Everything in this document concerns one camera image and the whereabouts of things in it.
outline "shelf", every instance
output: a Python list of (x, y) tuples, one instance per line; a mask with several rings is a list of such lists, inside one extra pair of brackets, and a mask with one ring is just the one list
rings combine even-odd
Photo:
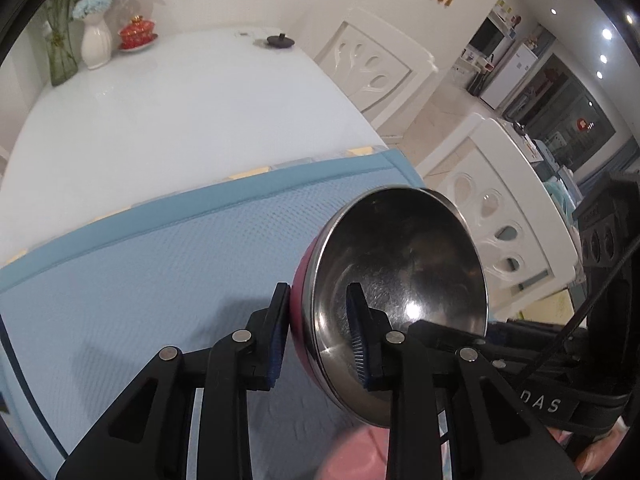
[(500, 32), (503, 33), (505, 37), (513, 39), (511, 33), (515, 34), (515, 30), (513, 30), (513, 27), (507, 25), (507, 22), (505, 22), (495, 10), (492, 9), (491, 12), (489, 12), (489, 19), (500, 29)]
[(462, 59), (461, 57), (459, 57), (456, 60), (456, 65), (466, 70), (473, 70), (474, 72), (482, 72), (482, 69), (478, 65), (476, 65), (474, 62), (467, 61), (466, 59)]

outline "light blue cloth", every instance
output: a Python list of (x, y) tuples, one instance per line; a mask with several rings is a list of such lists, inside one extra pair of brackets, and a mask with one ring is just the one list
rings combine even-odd
[(564, 185), (558, 182), (554, 177), (553, 179), (544, 182), (543, 186), (545, 186), (546, 192), (549, 193), (551, 198), (557, 204), (556, 207), (559, 207), (559, 212), (562, 214), (564, 224), (567, 227), (577, 227), (576, 222), (574, 221), (575, 203)]
[[(2, 320), (65, 449), (160, 348), (189, 352), (243, 328), (341, 206), (388, 184), (422, 180), (399, 152), (277, 170), (138, 206), (0, 269)], [(248, 397), (257, 480), (306, 478), (354, 424), (290, 340), (275, 389)]]

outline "chair backrest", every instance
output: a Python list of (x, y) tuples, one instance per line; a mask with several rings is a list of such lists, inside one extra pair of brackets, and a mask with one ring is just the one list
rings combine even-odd
[(459, 161), (437, 191), (467, 222), (492, 314), (506, 318), (571, 282), (578, 254), (551, 197), (500, 124), (471, 115), (418, 165), (418, 173), (432, 173), (456, 151)]
[(316, 63), (376, 130), (438, 71), (423, 46), (357, 8), (348, 12)]

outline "stainless steel bowl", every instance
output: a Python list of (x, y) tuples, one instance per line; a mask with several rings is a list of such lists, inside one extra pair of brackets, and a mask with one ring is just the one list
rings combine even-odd
[(347, 285), (395, 330), (425, 319), (484, 335), (482, 266), (462, 217), (437, 192), (386, 187), (338, 211), (312, 251), (302, 288), (303, 339), (313, 374), (339, 406), (364, 422), (390, 425), (390, 396), (358, 382), (345, 313)]

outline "screw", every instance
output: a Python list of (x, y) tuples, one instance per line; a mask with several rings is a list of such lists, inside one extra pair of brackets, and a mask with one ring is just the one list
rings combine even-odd
[(478, 359), (478, 352), (476, 352), (473, 348), (466, 347), (460, 350), (460, 357), (465, 361), (469, 361), (470, 363), (472, 363), (473, 361)]
[(251, 339), (251, 332), (248, 330), (236, 330), (231, 337), (236, 343), (245, 343)]
[(387, 332), (385, 335), (385, 339), (394, 345), (399, 345), (402, 341), (404, 341), (404, 334), (402, 332), (396, 332), (396, 330), (392, 330), (391, 332)]
[(178, 349), (175, 346), (165, 346), (158, 352), (158, 357), (161, 358), (162, 361), (170, 361), (171, 359), (175, 359), (177, 355)]

